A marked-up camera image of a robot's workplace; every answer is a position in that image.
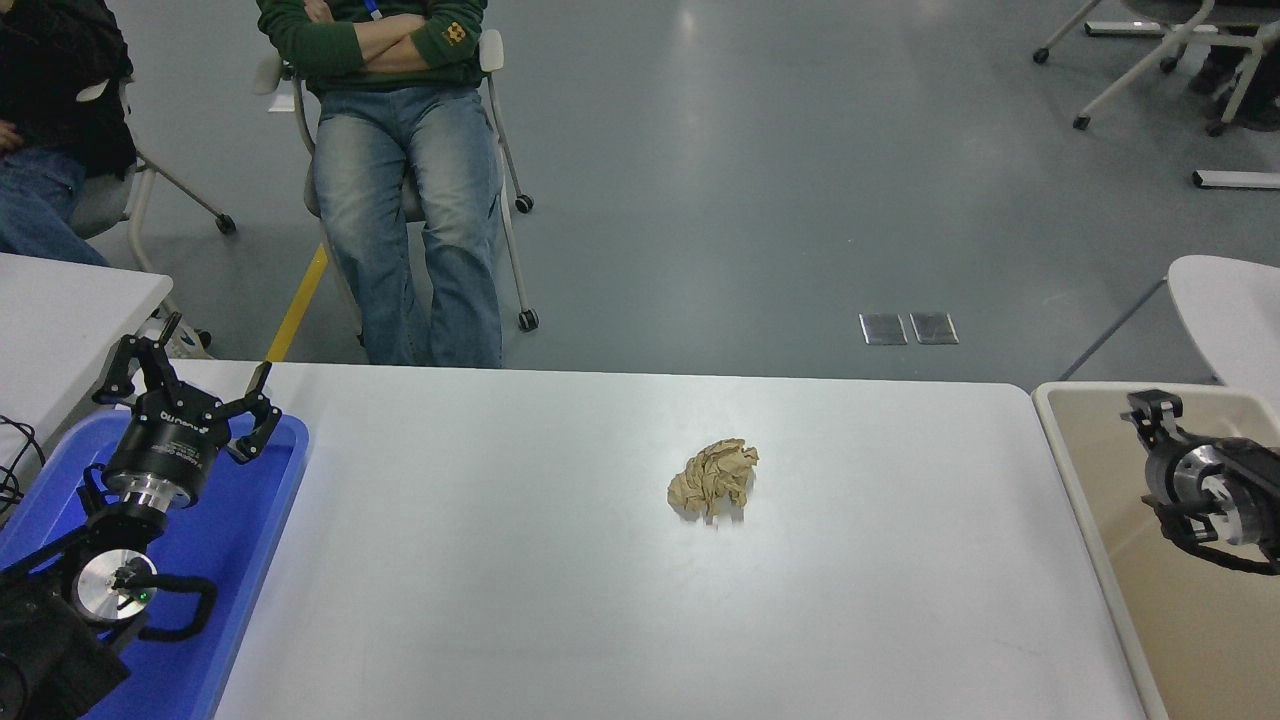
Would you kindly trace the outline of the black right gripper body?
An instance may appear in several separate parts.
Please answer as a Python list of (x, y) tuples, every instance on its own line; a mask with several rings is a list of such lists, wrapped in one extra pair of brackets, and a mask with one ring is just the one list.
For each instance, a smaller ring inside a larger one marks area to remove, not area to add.
[(1148, 491), (1156, 498), (1179, 498), (1175, 489), (1178, 465), (1196, 450), (1196, 439), (1155, 428), (1144, 443), (1148, 454), (1144, 468)]

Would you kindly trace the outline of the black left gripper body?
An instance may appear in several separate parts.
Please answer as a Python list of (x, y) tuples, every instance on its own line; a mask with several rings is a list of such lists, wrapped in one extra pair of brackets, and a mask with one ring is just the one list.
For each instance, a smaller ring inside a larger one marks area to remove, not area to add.
[(173, 397), (164, 389), (142, 393), (105, 470), (104, 484), (120, 493), (127, 480), (152, 477), (198, 493), (230, 438), (228, 420), (207, 419), (221, 400), (193, 386)]

